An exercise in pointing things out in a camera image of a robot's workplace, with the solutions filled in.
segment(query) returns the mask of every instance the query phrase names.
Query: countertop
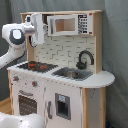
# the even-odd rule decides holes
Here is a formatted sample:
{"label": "countertop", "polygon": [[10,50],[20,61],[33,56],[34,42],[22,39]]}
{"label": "countertop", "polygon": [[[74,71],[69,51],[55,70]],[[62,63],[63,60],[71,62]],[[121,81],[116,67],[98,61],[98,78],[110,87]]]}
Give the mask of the countertop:
{"label": "countertop", "polygon": [[76,81],[76,80],[71,80],[71,79],[62,78],[62,77],[52,75],[53,72],[63,68],[64,66],[58,66],[46,73],[33,72],[30,70],[24,70],[24,69],[20,69],[17,67],[26,62],[27,61],[17,64],[17,65],[14,65],[14,66],[11,66],[11,67],[7,68],[7,70],[14,70],[14,71],[19,71],[19,72],[23,72],[23,73],[32,74],[32,75],[37,75],[37,76],[41,76],[44,79],[51,79],[53,81],[64,82],[66,84],[70,84],[75,87],[82,87],[82,88],[102,88],[102,87],[111,85],[115,80],[114,75],[107,71],[100,71],[98,74],[93,74],[83,81]]}

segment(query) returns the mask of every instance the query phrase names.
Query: oven door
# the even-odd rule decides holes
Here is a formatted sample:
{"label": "oven door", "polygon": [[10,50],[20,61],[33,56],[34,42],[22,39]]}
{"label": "oven door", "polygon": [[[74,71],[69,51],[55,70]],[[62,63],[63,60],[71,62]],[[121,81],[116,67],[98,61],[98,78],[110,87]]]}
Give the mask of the oven door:
{"label": "oven door", "polygon": [[48,16],[48,36],[78,34],[78,15]]}
{"label": "oven door", "polygon": [[12,86],[14,115],[36,113],[44,116],[43,93],[21,86]]}

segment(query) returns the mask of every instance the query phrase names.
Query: microwave door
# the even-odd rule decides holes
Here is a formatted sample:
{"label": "microwave door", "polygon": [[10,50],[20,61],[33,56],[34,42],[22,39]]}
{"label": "microwave door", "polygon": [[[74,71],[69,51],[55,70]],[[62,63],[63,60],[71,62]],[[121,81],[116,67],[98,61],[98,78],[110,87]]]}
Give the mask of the microwave door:
{"label": "microwave door", "polygon": [[48,36],[78,34],[77,15],[48,16]]}

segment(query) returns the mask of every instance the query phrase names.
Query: oven window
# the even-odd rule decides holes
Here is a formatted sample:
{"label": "oven window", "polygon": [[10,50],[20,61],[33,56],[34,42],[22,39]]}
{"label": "oven window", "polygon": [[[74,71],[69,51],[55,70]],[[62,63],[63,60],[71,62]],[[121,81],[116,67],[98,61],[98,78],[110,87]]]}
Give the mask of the oven window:
{"label": "oven window", "polygon": [[33,99],[19,95],[20,115],[37,114],[37,102]]}

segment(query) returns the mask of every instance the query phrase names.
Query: door handle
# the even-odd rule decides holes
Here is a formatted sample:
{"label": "door handle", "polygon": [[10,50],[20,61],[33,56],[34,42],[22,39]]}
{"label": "door handle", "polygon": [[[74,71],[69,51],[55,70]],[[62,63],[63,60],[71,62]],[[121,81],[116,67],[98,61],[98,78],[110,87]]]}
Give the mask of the door handle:
{"label": "door handle", "polygon": [[26,92],[24,92],[24,91],[22,91],[22,90],[20,90],[19,92],[20,92],[22,95],[25,95],[25,96],[33,96],[32,93],[26,93]]}
{"label": "door handle", "polygon": [[53,34],[53,19],[50,19],[51,34]]}
{"label": "door handle", "polygon": [[50,114],[51,101],[48,102],[47,112],[49,119],[52,119],[52,115]]}

